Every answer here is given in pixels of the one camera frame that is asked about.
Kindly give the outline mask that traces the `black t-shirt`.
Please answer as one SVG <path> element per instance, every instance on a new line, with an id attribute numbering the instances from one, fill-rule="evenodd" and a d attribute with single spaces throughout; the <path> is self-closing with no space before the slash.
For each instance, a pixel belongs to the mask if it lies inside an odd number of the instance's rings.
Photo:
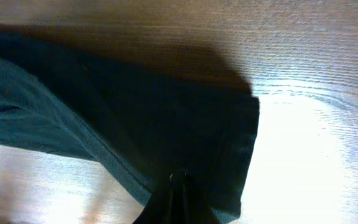
<path id="1" fill-rule="evenodd" d="M 239 218 L 258 122 L 246 91 L 0 33 L 0 144 L 100 162 L 143 206 L 183 171 Z"/>

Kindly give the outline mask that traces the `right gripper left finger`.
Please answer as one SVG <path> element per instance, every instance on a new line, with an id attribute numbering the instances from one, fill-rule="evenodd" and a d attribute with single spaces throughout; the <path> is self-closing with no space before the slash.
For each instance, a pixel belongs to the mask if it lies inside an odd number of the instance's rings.
<path id="1" fill-rule="evenodd" d="M 183 187 L 183 171 L 164 177 L 133 224 L 183 224 Z"/>

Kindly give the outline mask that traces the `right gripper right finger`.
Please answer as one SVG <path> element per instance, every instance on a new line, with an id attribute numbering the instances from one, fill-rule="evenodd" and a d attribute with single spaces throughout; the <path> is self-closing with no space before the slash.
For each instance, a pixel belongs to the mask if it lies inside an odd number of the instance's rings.
<path id="1" fill-rule="evenodd" d="M 185 224 L 221 224 L 195 180 L 187 173 L 183 177 L 182 201 Z"/>

